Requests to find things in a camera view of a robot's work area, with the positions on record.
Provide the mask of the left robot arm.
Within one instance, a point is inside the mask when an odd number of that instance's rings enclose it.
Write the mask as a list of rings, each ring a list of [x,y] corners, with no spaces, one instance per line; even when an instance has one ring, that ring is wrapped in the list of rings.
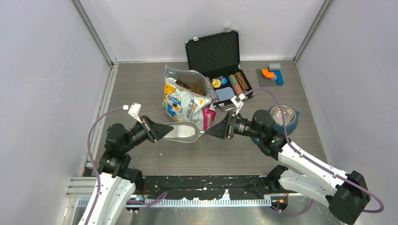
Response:
[[[129,167],[131,156],[128,152],[145,141],[159,141],[173,129],[171,125],[156,123],[147,116],[142,116],[130,130],[120,123],[109,126],[106,150],[95,170],[97,183],[79,224],[116,223],[130,196],[139,194],[144,188],[142,172]]]

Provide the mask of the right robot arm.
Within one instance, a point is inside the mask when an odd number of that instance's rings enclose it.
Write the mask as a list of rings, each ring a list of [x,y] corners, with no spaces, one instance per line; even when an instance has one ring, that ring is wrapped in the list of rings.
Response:
[[[323,204],[341,222],[353,225],[371,200],[364,176],[320,161],[278,132],[275,124],[266,110],[257,110],[252,120],[228,112],[204,133],[220,139],[231,139],[234,135],[258,139],[261,152],[281,162],[268,174],[270,190],[303,194]]]

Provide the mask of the pet food bag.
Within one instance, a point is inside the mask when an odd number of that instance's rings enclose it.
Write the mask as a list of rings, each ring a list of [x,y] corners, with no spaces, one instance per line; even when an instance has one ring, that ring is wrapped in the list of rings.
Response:
[[[163,107],[175,122],[190,121],[200,131],[212,126],[216,112],[205,77],[195,70],[166,66]]]

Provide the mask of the metal food scoop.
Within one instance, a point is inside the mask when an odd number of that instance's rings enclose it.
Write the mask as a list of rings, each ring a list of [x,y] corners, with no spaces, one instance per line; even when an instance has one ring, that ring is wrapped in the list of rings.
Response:
[[[198,126],[191,121],[167,123],[173,128],[171,132],[163,137],[163,139],[180,142],[180,143],[193,143],[200,138],[204,131],[200,131]]]

